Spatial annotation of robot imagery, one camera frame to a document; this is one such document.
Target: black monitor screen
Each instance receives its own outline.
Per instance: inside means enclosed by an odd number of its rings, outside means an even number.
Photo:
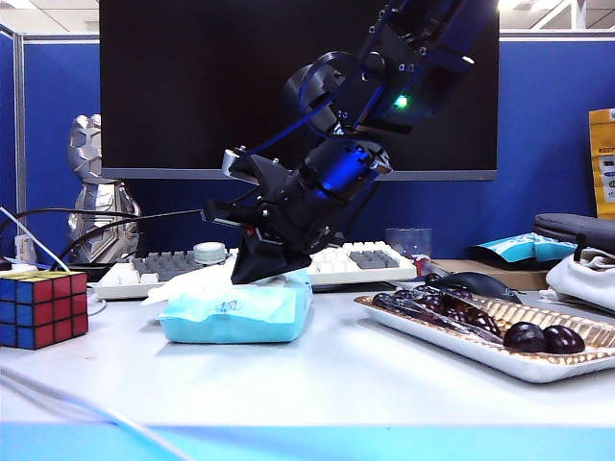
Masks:
[[[101,1],[103,166],[116,178],[220,178],[225,149],[288,125],[282,88],[327,51],[356,53],[385,0]],[[496,170],[497,18],[476,65],[432,119],[387,140],[389,179]],[[292,139],[263,153],[288,168]]]

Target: gray pouch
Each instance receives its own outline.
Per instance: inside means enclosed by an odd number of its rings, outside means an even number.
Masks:
[[[568,213],[544,213],[534,218],[534,232],[578,244],[575,260],[586,247],[615,253],[615,221]]]

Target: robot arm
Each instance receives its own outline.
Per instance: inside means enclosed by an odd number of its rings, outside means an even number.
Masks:
[[[408,133],[455,90],[496,5],[392,0],[356,57],[328,53],[291,77],[285,96],[309,128],[304,161],[290,171],[254,151],[229,150],[225,174],[256,184],[257,202],[207,206],[208,220],[244,229],[233,283],[307,267],[309,255],[333,241],[341,209],[391,171],[382,137]]]

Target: ceiling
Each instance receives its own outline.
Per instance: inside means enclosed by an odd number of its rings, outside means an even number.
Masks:
[[[572,2],[585,2],[587,29],[615,28],[615,0],[501,0],[502,28],[570,29]],[[0,0],[0,23],[19,33],[96,33],[98,3],[99,0]]]
[[[505,0],[500,6],[500,25],[502,29],[570,29],[571,3],[579,3],[579,0]],[[615,26],[615,0],[586,0],[584,3],[587,29]]]

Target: desk surface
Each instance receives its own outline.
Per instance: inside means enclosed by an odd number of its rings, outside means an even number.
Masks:
[[[615,425],[615,371],[528,384],[368,320],[356,295],[316,295],[290,344],[173,344],[161,304],[116,302],[85,336],[0,359],[149,425]],[[7,386],[0,397],[5,422],[88,418]]]

